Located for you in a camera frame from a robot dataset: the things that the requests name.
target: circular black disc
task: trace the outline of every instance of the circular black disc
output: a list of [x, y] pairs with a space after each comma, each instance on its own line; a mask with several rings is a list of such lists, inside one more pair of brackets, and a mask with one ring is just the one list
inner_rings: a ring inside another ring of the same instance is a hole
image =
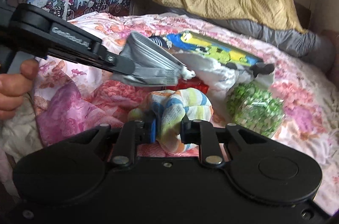
[[16, 165], [13, 181], [23, 198], [44, 204], [68, 203], [103, 180], [105, 165], [92, 151], [79, 144], [56, 146], [28, 155]]
[[322, 179], [315, 160], [283, 145], [248, 145], [230, 164], [240, 188], [252, 198], [273, 204], [312, 198]]

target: red object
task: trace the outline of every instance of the red object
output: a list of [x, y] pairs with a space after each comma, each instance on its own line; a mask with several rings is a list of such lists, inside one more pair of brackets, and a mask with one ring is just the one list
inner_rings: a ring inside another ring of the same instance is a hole
[[188, 81], [180, 79], [179, 83], [176, 86], [167, 86], [165, 87], [165, 89], [177, 91], [180, 89], [188, 89], [190, 87], [198, 89], [204, 94], [206, 94], [208, 91], [208, 85], [204, 84], [202, 80], [200, 80], [197, 77], [194, 77], [193, 79], [188, 80]]

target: colorful cartoon package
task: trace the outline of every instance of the colorful cartoon package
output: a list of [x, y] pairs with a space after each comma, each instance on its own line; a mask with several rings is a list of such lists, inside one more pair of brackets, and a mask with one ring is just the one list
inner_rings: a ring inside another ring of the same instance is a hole
[[240, 84], [229, 96], [226, 108], [233, 122], [271, 138], [282, 123], [282, 101], [253, 83]]
[[235, 63], [252, 66], [262, 62], [262, 59], [246, 51], [191, 31], [168, 34], [162, 37], [152, 36], [150, 39], [169, 51], [189, 51], [207, 58], [216, 59], [222, 65]]

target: floral bedspread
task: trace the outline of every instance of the floral bedspread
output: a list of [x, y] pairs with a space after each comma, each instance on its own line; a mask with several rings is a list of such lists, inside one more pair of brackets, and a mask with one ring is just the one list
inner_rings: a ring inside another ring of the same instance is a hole
[[[275, 82], [271, 91], [284, 100], [286, 118], [273, 139], [312, 156], [320, 164], [323, 181], [315, 201], [331, 214], [339, 208], [339, 93], [315, 67], [270, 44], [186, 16], [114, 17], [91, 13], [71, 23], [101, 38], [114, 53], [121, 51], [131, 30], [150, 36], [190, 29], [274, 63]], [[150, 89], [126, 86], [109, 80], [109, 76], [106, 71], [52, 57], [40, 61], [35, 110], [43, 144], [53, 144], [100, 123], [123, 125], [127, 113], [137, 107]], [[225, 124], [217, 114], [211, 121], [216, 126]], [[172, 156], [157, 144], [140, 146], [138, 153]], [[197, 156], [197, 150], [176, 156], [192, 155]]]

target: gray fabric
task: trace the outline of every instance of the gray fabric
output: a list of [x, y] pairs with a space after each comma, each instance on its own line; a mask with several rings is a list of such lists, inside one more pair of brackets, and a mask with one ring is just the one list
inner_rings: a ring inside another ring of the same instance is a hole
[[132, 31], [121, 56], [135, 63], [132, 75], [113, 73], [111, 79], [133, 86], [171, 86], [178, 84], [184, 66], [149, 38]]
[[301, 34], [296, 30], [273, 30], [251, 20], [215, 20], [205, 19], [190, 14], [184, 9], [166, 8], [168, 12], [187, 15], [192, 18], [205, 20], [224, 27], [238, 34], [247, 35], [274, 45], [279, 50], [306, 63], [310, 63], [324, 73], [328, 72], [336, 56], [334, 45], [325, 36], [319, 36], [311, 31]]

